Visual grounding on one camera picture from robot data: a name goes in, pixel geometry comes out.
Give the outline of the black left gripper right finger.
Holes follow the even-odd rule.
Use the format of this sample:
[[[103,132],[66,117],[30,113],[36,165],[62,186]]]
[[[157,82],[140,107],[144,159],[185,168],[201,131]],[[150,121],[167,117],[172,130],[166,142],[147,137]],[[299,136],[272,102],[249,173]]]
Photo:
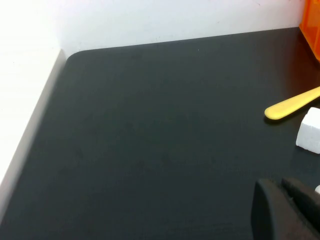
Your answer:
[[[320,194],[295,178],[283,178],[281,185],[308,220],[320,219]]]

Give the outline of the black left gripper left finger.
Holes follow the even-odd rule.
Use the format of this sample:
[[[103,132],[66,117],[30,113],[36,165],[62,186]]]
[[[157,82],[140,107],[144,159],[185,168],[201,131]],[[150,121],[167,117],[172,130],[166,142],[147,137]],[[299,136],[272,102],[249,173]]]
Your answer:
[[[308,220],[281,183],[259,179],[254,186],[251,229],[255,240],[318,240],[320,220]]]

